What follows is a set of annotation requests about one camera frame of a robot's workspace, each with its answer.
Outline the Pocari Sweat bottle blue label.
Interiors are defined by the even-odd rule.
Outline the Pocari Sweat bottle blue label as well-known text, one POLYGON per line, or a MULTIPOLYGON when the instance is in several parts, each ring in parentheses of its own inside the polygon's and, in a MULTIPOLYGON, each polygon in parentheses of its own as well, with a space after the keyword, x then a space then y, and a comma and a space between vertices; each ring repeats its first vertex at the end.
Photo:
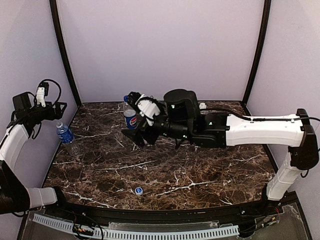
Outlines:
POLYGON ((80 147, 70 128, 61 121, 56 122, 56 134, 71 156, 80 154, 80 147))

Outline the blue white Pocari cap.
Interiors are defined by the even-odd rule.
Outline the blue white Pocari cap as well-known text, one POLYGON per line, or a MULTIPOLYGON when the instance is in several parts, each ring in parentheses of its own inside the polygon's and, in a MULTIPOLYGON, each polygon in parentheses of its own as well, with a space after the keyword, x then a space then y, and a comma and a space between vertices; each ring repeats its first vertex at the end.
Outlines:
POLYGON ((143 189, 142 189, 141 187, 136 187, 136 188, 134 189, 134 193, 135 193, 137 196, 141 196, 141 195, 144 193, 144 191, 143 191, 143 189))

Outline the clear unlabeled plastic bottle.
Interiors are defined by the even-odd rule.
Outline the clear unlabeled plastic bottle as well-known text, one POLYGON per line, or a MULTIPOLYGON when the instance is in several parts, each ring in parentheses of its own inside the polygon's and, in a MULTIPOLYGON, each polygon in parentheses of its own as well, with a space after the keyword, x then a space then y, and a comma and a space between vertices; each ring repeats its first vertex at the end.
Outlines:
POLYGON ((200 109, 200 110, 204 110, 204 109, 206 109, 206 108, 207 108, 207 105, 206 105, 205 102, 201 102, 201 103, 199 104, 199 109, 200 109))

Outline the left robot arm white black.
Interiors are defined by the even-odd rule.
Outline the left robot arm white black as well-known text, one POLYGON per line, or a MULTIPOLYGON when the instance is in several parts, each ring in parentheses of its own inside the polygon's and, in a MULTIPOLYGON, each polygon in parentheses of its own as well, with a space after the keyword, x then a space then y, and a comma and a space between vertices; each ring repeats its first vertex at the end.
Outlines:
POLYGON ((64 206, 67 200, 60 187, 26 187, 16 176, 15 167, 35 126, 44 120, 61 119, 67 103, 46 101, 44 106, 32 106, 28 92, 14 96, 12 101, 14 111, 0 142, 0 213, 13 214, 44 206, 64 206))

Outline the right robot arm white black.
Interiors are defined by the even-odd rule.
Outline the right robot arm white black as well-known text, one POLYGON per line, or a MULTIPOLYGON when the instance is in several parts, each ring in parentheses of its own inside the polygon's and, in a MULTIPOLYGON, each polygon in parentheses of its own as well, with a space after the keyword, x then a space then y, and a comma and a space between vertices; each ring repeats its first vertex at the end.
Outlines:
POLYGON ((131 92, 124 103, 141 116, 136 128, 123 130, 139 147, 153 145, 159 137, 174 139, 177 147, 186 141, 202 148, 287 146, 281 167, 263 190, 267 201, 280 201, 320 160, 311 117, 302 108, 285 116, 243 116, 224 108, 200 108, 196 94, 185 89, 167 92, 163 102, 131 92))

